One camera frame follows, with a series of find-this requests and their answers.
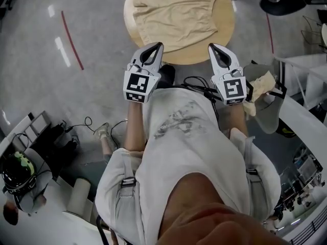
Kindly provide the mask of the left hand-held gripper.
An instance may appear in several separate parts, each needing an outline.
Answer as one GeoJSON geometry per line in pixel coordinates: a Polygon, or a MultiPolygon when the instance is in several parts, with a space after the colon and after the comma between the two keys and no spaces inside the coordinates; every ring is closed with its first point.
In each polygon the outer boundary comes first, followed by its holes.
{"type": "Polygon", "coordinates": [[[158,73],[164,45],[149,43],[140,47],[132,56],[124,74],[124,98],[130,102],[147,103],[161,78],[158,73]]]}

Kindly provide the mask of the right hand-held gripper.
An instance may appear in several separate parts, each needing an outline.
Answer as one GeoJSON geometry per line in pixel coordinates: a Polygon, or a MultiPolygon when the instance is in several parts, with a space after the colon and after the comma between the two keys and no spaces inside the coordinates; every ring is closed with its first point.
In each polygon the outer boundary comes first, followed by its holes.
{"type": "Polygon", "coordinates": [[[235,53],[216,43],[209,44],[208,52],[214,72],[212,82],[223,104],[243,103],[247,97],[246,79],[235,53]]]}

